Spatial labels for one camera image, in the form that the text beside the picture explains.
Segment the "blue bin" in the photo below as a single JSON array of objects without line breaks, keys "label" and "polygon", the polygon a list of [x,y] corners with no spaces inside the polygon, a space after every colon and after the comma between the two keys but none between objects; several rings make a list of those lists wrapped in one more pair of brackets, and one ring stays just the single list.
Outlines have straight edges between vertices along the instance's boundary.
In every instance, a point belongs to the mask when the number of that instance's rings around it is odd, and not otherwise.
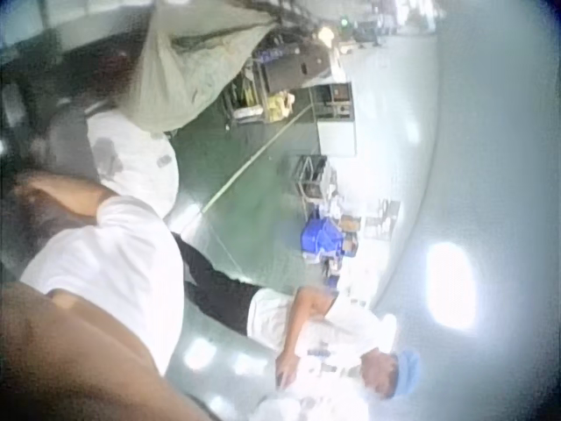
[{"label": "blue bin", "polygon": [[344,234],[328,218],[310,219],[301,237],[303,252],[340,253]]}]

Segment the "white t-shirt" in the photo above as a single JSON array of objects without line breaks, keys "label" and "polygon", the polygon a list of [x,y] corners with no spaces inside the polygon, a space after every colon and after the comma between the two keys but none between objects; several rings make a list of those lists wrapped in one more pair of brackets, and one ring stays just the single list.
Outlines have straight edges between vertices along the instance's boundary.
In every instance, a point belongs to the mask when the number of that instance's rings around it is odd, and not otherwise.
[{"label": "white t-shirt", "polygon": [[[272,289],[261,289],[250,304],[247,335],[280,352],[287,334],[288,315],[294,298]],[[326,364],[355,367],[360,356],[377,346],[380,321],[369,310],[339,296],[322,320],[310,320],[302,328],[296,354],[317,357]]]},{"label": "white t-shirt", "polygon": [[107,199],[97,225],[52,237],[21,276],[42,294],[64,289],[107,311],[146,345],[163,375],[181,334],[183,262],[147,204]]}]

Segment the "factory floor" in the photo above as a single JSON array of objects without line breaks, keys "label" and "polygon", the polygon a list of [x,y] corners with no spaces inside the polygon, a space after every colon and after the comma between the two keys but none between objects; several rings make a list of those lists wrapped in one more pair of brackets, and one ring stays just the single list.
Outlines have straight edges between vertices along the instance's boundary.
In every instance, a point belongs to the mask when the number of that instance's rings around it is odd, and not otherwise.
[{"label": "factory floor", "polygon": [[[319,141],[308,91],[295,95],[294,113],[279,123],[230,126],[219,99],[179,130],[180,191],[167,221],[215,268],[287,293],[321,281],[300,254],[307,211],[293,181],[299,156],[318,153]],[[177,389],[222,420],[244,419],[273,392],[273,370],[273,353],[186,302],[167,372]]]}]

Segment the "person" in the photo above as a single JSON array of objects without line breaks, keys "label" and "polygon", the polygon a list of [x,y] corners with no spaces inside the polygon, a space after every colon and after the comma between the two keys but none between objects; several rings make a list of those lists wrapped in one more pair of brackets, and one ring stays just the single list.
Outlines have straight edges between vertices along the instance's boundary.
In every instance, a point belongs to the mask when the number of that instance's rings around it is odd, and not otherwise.
[{"label": "person", "polygon": [[410,393],[419,373],[412,349],[383,353],[380,321],[347,297],[312,287],[295,296],[232,280],[215,270],[202,253],[174,235],[195,283],[186,293],[207,316],[277,353],[277,383],[284,389],[296,377],[301,357],[339,366],[360,366],[364,384],[381,397]]},{"label": "person", "polygon": [[45,172],[16,194],[94,224],[50,238],[2,287],[2,407],[25,419],[208,417],[162,378],[183,319],[183,263],[150,206]]}]

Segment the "blue cap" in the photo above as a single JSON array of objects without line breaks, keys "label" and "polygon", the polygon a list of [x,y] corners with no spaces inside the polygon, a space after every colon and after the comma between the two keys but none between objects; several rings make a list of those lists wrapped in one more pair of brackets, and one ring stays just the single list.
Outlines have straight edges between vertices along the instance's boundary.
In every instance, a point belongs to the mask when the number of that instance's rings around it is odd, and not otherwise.
[{"label": "blue cap", "polygon": [[420,357],[416,351],[406,349],[395,355],[397,359],[397,383],[394,396],[408,395],[419,381]]}]

